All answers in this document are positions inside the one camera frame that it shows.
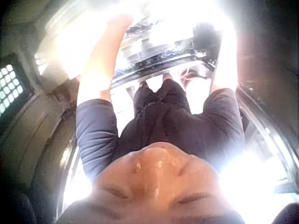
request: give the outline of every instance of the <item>man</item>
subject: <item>man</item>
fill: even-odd
[[[169,75],[157,93],[134,98],[135,118],[120,138],[110,86],[129,16],[113,19],[81,78],[77,138],[90,196],[58,223],[243,223],[226,201],[217,171],[243,150],[234,91],[236,37],[224,34],[210,96],[192,115],[185,92]]]

